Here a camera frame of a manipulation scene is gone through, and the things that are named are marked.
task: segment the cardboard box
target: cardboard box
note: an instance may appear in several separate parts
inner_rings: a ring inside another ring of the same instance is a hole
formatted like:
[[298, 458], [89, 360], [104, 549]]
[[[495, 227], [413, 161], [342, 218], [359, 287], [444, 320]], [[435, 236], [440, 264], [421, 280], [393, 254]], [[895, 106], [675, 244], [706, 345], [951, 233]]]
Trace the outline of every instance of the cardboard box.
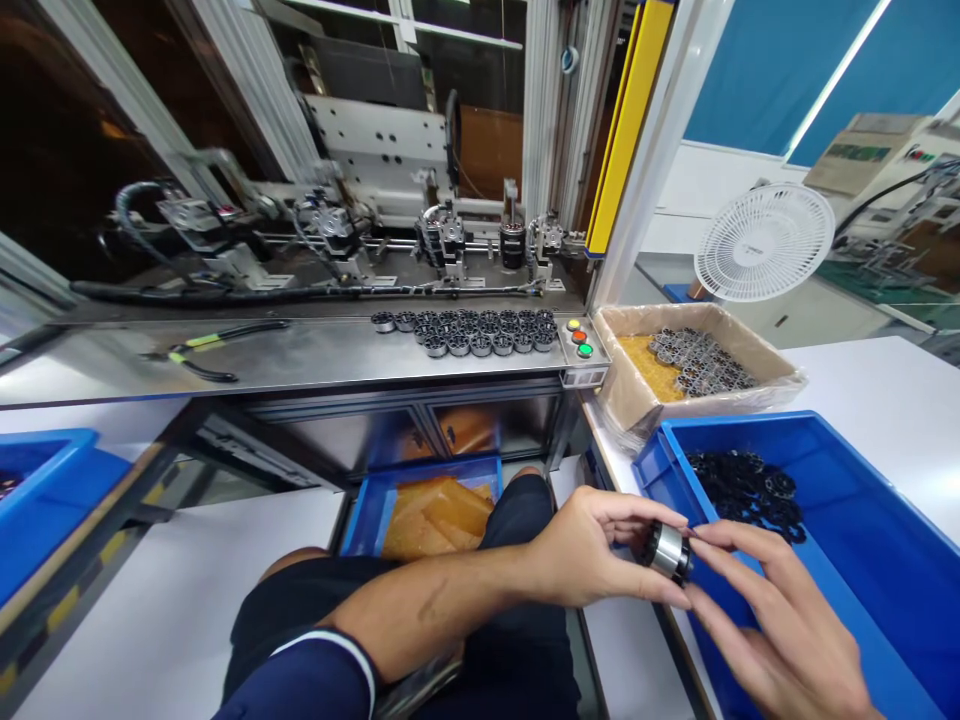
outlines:
[[[715, 303], [606, 307], [597, 312], [593, 323], [612, 359], [597, 396], [610, 429], [625, 449], [639, 450], [663, 420], [762, 412], [790, 402], [807, 384], [806, 376], [776, 348]], [[664, 328], [684, 327], [713, 335], [757, 379], [757, 386], [660, 402], [617, 337], [653, 335]]]

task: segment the hand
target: hand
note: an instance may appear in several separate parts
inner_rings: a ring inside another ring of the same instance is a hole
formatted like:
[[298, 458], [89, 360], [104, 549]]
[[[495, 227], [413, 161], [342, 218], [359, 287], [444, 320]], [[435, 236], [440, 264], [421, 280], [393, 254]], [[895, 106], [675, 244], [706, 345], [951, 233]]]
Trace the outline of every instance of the hand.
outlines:
[[631, 544], [651, 520], [686, 527], [687, 519], [660, 503], [579, 487], [550, 524], [523, 550], [532, 599], [583, 607], [624, 595], [689, 609], [679, 586], [655, 570], [622, 560], [610, 545]]
[[[880, 717], [870, 702], [856, 640], [786, 541], [729, 520], [696, 532], [702, 540], [691, 539], [694, 552], [750, 603], [763, 633], [738, 628], [695, 585], [687, 586], [687, 596], [737, 681], [764, 713], [817, 720]], [[720, 548], [755, 557], [766, 578]]]

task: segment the machine cabinet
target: machine cabinet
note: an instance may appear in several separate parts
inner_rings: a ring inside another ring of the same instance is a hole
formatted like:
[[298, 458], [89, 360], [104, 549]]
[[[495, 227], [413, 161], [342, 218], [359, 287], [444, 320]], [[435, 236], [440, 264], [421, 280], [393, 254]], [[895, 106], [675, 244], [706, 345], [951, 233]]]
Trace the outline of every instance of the machine cabinet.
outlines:
[[556, 375], [541, 375], [437, 389], [262, 397], [240, 408], [312, 448], [338, 479], [357, 482], [371, 470], [457, 455], [545, 456], [563, 392]]

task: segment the navy sleeve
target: navy sleeve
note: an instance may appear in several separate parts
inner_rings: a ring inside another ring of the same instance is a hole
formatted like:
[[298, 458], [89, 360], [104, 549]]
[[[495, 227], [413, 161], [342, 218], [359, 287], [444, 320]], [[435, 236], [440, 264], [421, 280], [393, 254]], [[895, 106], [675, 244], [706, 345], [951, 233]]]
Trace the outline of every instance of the navy sleeve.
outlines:
[[373, 668], [349, 637], [314, 630], [279, 648], [213, 720], [369, 720]]

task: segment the white wall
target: white wall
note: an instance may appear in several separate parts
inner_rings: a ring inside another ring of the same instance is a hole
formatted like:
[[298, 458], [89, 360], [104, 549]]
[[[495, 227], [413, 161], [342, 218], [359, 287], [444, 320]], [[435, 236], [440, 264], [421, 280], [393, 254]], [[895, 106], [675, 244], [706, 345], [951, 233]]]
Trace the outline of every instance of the white wall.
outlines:
[[807, 170], [774, 155], [684, 140], [641, 250], [692, 253], [713, 216], [757, 180], [799, 183]]

